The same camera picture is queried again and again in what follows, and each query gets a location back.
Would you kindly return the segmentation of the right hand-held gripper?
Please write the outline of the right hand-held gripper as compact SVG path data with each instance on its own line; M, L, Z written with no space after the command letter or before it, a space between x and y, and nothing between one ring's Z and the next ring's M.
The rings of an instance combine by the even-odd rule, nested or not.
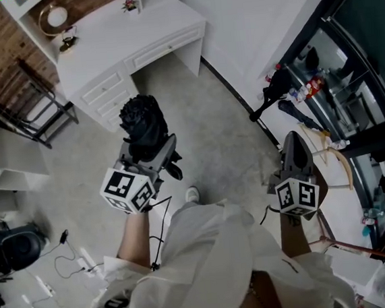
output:
M267 193L275 196L268 208L289 216L313 214L319 206L320 187L312 153L301 135L287 134L280 157L281 172L270 175L267 184Z

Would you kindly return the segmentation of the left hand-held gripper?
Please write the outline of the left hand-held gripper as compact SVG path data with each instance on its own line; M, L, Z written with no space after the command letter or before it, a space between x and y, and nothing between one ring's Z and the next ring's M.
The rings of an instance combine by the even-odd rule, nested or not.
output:
M170 163L179 161L176 151L177 138L171 134L151 161L135 163L130 144L123 143L119 159L106 171L100 195L113 208L127 213L139 213L155 199L160 187L159 172Z

